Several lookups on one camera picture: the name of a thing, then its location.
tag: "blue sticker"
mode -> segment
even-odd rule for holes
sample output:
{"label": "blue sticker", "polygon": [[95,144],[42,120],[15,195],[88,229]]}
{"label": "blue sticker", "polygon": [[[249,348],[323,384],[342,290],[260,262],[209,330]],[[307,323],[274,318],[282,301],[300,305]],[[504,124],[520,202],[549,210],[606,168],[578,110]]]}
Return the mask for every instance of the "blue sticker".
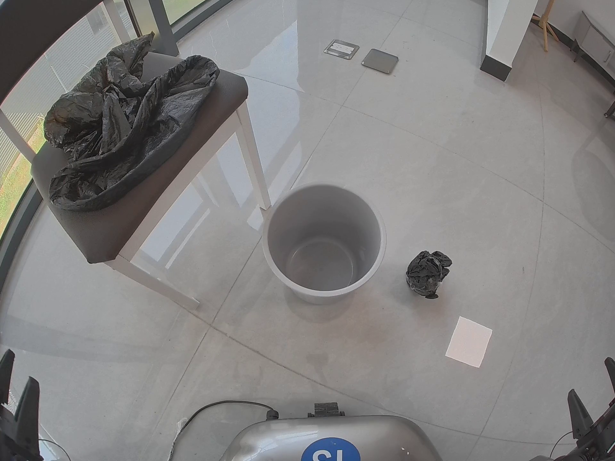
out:
{"label": "blue sticker", "polygon": [[301,461],[361,461],[361,455],[350,442],[327,437],[312,442],[303,451]]}

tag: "chair backrest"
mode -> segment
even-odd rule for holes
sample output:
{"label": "chair backrest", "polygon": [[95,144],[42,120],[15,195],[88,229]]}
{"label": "chair backrest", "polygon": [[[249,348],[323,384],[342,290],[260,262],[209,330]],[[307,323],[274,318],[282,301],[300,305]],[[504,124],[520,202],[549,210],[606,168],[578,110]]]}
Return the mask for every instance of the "chair backrest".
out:
{"label": "chair backrest", "polygon": [[0,104],[42,54],[104,0],[4,0],[0,4]]}

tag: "black trash bag on chair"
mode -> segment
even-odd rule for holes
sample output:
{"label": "black trash bag on chair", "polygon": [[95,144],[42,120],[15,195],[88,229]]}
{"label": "black trash bag on chair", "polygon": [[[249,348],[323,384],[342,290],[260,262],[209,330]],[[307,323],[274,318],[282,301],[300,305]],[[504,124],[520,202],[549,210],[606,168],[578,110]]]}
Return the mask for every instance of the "black trash bag on chair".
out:
{"label": "black trash bag on chair", "polygon": [[440,282],[448,275],[451,259],[440,251],[421,251],[408,265],[406,282],[417,294],[436,299]]}
{"label": "black trash bag on chair", "polygon": [[54,205],[91,211],[115,203],[190,135],[218,67],[192,56],[142,82],[153,37],[113,48],[47,113],[45,138],[68,156],[68,165],[50,183]]}

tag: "brown chair cushion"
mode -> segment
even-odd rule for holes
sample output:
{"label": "brown chair cushion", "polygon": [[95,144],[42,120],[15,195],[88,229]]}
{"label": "brown chair cushion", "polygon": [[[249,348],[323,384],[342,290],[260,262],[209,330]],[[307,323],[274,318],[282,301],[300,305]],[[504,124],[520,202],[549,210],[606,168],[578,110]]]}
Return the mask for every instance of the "brown chair cushion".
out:
{"label": "brown chair cushion", "polygon": [[[117,257],[171,181],[247,97],[248,84],[245,79],[220,70],[216,84],[197,113],[188,139],[141,184],[103,210],[75,212],[49,205],[88,262],[101,263]],[[32,161],[32,177],[47,203],[50,180],[65,165],[64,151],[51,147],[47,142]]]}

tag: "white chair leg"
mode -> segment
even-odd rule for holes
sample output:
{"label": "white chair leg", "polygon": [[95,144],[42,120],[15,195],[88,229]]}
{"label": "white chair leg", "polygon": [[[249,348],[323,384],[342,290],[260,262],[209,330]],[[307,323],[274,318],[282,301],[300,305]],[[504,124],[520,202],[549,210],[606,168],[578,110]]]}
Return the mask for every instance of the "white chair leg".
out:
{"label": "white chair leg", "polygon": [[158,294],[171,299],[174,303],[179,304],[184,309],[194,311],[199,306],[199,302],[195,298],[188,297],[173,287],[170,287],[165,282],[158,280],[146,271],[141,270],[138,266],[133,265],[123,256],[118,255],[118,257],[116,257],[113,261],[107,261],[106,264],[115,271],[127,276],[130,280],[134,280],[144,287],[147,287],[154,292],[158,292]]}
{"label": "white chair leg", "polygon": [[258,204],[263,210],[267,210],[271,206],[271,200],[269,199],[269,191],[267,191],[261,159],[258,157],[257,141],[254,139],[248,105],[245,102],[237,108],[237,116],[239,117],[242,130],[237,132],[237,140],[239,140],[243,161],[248,168],[248,174],[250,175],[250,181],[252,182],[252,188],[254,188]]}

